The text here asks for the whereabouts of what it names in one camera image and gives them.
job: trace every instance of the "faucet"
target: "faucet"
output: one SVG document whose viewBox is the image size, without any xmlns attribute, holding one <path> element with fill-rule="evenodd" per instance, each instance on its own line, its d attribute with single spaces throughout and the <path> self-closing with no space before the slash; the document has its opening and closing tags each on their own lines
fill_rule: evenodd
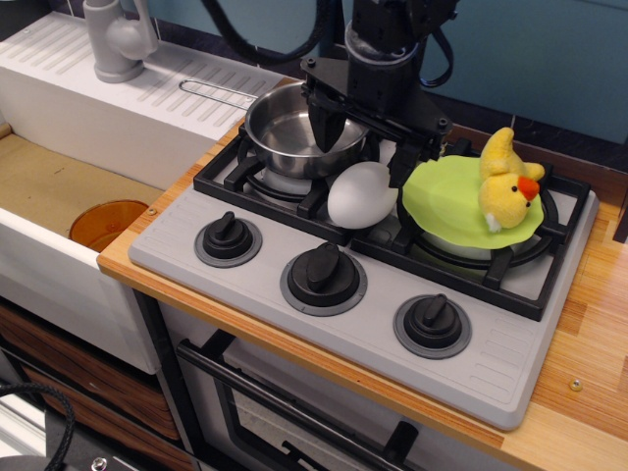
<svg viewBox="0 0 628 471">
<path fill-rule="evenodd" d="M 139 21 L 127 20 L 120 0 L 84 0 L 87 33 L 94 52 L 96 76 L 108 83 L 134 79 L 142 60 L 158 47 L 148 15 L 148 0 L 133 0 Z"/>
</svg>

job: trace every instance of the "teal wall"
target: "teal wall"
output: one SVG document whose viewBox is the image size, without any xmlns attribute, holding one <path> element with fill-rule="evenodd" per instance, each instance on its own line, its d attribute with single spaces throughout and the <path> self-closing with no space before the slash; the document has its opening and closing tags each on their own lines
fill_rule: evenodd
<svg viewBox="0 0 628 471">
<path fill-rule="evenodd" d="M 131 0 L 123 0 L 125 6 Z M 249 42 L 301 44 L 314 0 L 221 0 Z M 351 0 L 342 0 L 350 19 Z M 200 0 L 149 0 L 151 15 L 217 32 Z M 571 131 L 628 139 L 628 0 L 460 0 L 444 30 L 453 77 L 436 93 Z M 430 44 L 422 75 L 445 68 Z"/>
<path fill-rule="evenodd" d="M 132 0 L 122 0 L 134 10 Z M 301 45 L 314 26 L 312 0 L 221 0 L 235 29 L 251 44 L 279 52 Z M 217 34 L 214 22 L 200 0 L 148 0 L 151 17 Z"/>
</svg>

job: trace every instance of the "black cable cord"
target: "black cable cord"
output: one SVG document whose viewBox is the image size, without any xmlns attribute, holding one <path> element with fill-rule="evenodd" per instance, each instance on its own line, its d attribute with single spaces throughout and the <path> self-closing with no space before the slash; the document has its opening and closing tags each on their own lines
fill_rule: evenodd
<svg viewBox="0 0 628 471">
<path fill-rule="evenodd" d="M 248 43 L 246 39 L 239 35 L 227 19 L 227 15 L 225 15 L 225 11 L 218 3 L 218 0 L 203 0 L 203 5 L 212 17 L 218 31 L 223 35 L 232 49 L 243 58 L 262 66 L 283 64 L 297 59 L 314 49 L 314 46 L 316 46 L 323 37 L 325 27 L 330 18 L 330 12 L 332 11 L 332 0 L 317 0 L 316 21 L 309 37 L 293 51 L 281 54 L 272 51 L 261 52 L 255 46 Z"/>
<path fill-rule="evenodd" d="M 426 88 L 435 88 L 437 86 L 441 86 L 449 80 L 451 74 L 453 73 L 453 49 L 451 48 L 451 44 L 449 44 L 449 41 L 447 41 L 443 30 L 440 28 L 434 31 L 432 33 L 432 36 L 443 50 L 445 58 L 447 59 L 448 67 L 447 70 L 438 78 L 434 78 L 431 80 L 421 78 L 421 84 Z"/>
<path fill-rule="evenodd" d="M 60 391 L 55 390 L 49 386 L 39 385 L 37 383 L 24 383 L 20 385 L 8 385 L 0 386 L 0 397 L 9 394 L 19 393 L 41 393 L 49 394 L 56 398 L 66 411 L 66 430 L 63 434 L 63 438 L 59 443 L 59 447 L 55 451 L 55 454 L 50 459 L 50 462 L 46 466 L 44 471 L 58 471 L 63 465 L 63 460 L 68 453 L 70 442 L 72 441 L 72 435 L 75 431 L 75 412 L 72 409 L 72 405 L 68 401 L 68 398 Z"/>
</svg>

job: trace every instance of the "orange cup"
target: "orange cup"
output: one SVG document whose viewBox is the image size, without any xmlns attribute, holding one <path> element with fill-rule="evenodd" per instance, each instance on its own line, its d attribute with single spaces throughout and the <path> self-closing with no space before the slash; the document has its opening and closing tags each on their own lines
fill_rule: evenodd
<svg viewBox="0 0 628 471">
<path fill-rule="evenodd" d="M 148 205 L 123 199 L 98 204 L 82 213 L 72 223 L 70 239 L 97 252 L 102 252 Z"/>
</svg>

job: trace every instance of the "wooden countertop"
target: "wooden countertop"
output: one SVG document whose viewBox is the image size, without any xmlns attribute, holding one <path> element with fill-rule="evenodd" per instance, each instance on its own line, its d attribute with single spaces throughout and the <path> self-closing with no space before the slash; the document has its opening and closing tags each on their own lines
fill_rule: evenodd
<svg viewBox="0 0 628 471">
<path fill-rule="evenodd" d="M 405 386 L 132 264 L 133 240 L 234 136 L 227 134 L 98 257 L 107 275 L 261 345 L 413 420 L 523 469 L 628 469 L 628 245 L 613 241 L 628 176 L 525 145 L 524 160 L 553 163 L 592 184 L 599 214 L 521 426 L 503 432 Z M 488 136 L 456 128 L 452 140 Z M 582 390 L 572 391 L 579 380 Z"/>
</svg>

